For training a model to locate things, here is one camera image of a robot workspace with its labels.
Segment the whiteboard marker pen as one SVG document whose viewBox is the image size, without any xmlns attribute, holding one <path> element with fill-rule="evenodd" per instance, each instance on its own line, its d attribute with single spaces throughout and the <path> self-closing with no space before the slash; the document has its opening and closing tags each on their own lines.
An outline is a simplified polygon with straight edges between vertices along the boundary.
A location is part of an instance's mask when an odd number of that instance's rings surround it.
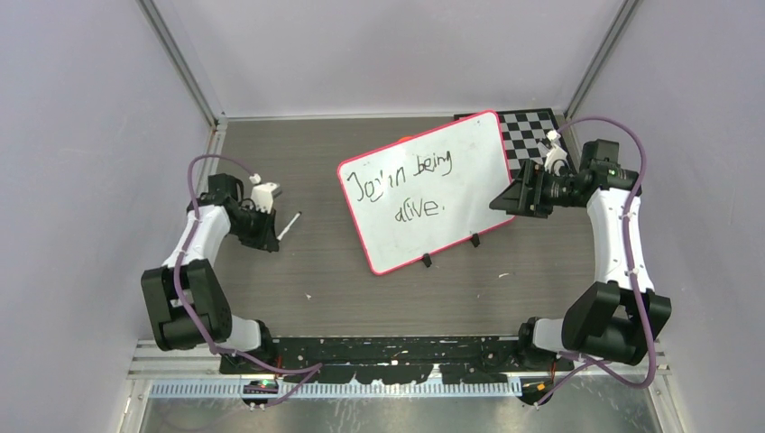
<svg viewBox="0 0 765 433">
<path fill-rule="evenodd" d="M 281 241 L 284 236 L 289 233 L 289 231 L 292 229 L 292 227 L 295 225 L 295 223 L 300 219 L 302 216 L 302 212 L 298 211 L 291 220 L 286 224 L 286 226 L 278 233 L 277 240 Z"/>
</svg>

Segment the pink framed whiteboard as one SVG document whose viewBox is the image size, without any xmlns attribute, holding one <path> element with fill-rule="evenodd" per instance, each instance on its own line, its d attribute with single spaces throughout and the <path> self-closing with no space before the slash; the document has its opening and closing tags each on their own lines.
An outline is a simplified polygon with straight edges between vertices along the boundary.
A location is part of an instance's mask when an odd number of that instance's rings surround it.
<svg viewBox="0 0 765 433">
<path fill-rule="evenodd" d="M 336 175 L 371 272 L 384 275 L 512 221 L 489 203 L 505 186 L 418 171 L 417 158 L 444 149 L 438 131 L 455 121 L 339 163 Z"/>
</svg>

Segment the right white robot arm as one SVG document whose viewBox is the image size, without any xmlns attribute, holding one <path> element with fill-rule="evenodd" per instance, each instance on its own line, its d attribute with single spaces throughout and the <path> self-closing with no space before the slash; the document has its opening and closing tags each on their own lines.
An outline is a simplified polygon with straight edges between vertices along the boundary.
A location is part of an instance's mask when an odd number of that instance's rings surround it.
<svg viewBox="0 0 765 433">
<path fill-rule="evenodd" d="M 508 215 L 549 217 L 555 207 L 585 209 L 594 236 L 594 282 L 562 318 L 530 318 L 519 329 L 515 358 L 538 370 L 552 355 L 579 353 L 627 365 L 655 348 L 669 298 L 656 294 L 641 250 L 639 174 L 618 162 L 619 144 L 584 145 L 576 173 L 553 174 L 526 161 L 489 207 Z"/>
</svg>

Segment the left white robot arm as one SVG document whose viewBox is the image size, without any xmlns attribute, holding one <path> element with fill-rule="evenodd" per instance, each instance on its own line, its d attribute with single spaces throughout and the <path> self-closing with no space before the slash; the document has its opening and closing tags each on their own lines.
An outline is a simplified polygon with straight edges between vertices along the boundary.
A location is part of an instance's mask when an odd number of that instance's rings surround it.
<svg viewBox="0 0 765 433">
<path fill-rule="evenodd" d="M 141 287 L 154 340 L 162 351 L 189 350 L 210 343 L 222 352 L 241 351 L 255 373 L 274 366 L 277 351 L 261 320 L 236 316 L 214 273 L 223 240 L 232 235 L 249 248 L 279 250 L 274 201 L 279 184 L 251 176 L 253 188 L 228 174 L 211 175 L 207 192 L 187 208 L 187 224 L 171 255 L 147 270 Z"/>
</svg>

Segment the black white checkerboard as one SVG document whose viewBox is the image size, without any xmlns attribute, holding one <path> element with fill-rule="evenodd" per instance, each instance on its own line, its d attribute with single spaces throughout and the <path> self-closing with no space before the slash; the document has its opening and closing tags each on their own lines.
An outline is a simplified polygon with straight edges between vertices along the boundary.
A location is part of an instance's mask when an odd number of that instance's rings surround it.
<svg viewBox="0 0 765 433">
<path fill-rule="evenodd" d="M 524 161 L 544 166 L 549 153 L 545 142 L 556 126 L 549 109 L 456 115 L 453 124 L 438 131 L 447 137 L 445 148 L 419 156 L 418 171 L 432 169 L 472 185 L 505 186 Z"/>
</svg>

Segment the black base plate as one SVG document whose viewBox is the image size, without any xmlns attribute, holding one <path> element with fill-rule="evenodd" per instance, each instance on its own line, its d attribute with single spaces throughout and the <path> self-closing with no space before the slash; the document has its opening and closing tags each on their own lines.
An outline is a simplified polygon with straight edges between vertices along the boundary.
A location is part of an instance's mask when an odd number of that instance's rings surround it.
<svg viewBox="0 0 765 433">
<path fill-rule="evenodd" d="M 572 362 L 534 353 L 515 336 L 279 337 L 255 356 L 286 370 L 320 364 L 311 381 L 332 384 L 422 383 L 435 372 L 446 384 L 494 383 L 506 373 L 549 379 L 573 369 Z"/>
</svg>

